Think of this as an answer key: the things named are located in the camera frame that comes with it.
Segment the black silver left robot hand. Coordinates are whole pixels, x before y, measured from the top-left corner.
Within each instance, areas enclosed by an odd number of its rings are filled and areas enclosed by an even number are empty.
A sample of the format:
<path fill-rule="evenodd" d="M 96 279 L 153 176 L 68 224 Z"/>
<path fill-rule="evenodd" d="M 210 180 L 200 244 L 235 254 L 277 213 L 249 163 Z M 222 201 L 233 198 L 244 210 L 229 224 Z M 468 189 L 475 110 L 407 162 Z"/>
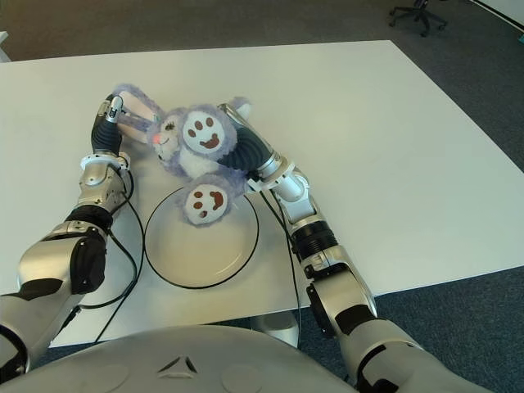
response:
<path fill-rule="evenodd" d="M 100 105 L 91 131 L 91 146 L 94 153 L 119 155 L 122 136 L 118 129 L 118 122 L 123 103 L 120 95 L 110 94 Z"/>

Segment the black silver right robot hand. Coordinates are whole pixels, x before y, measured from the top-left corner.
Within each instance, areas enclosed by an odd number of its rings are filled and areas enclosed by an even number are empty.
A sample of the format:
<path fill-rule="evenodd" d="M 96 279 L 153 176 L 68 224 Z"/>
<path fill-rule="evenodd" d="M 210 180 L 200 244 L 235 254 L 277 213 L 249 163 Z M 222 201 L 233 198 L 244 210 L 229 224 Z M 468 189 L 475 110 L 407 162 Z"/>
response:
<path fill-rule="evenodd" d="M 260 136 L 241 114 L 228 103 L 219 105 L 237 131 L 235 147 L 218 162 L 232 169 L 268 177 L 280 166 L 281 156 Z"/>

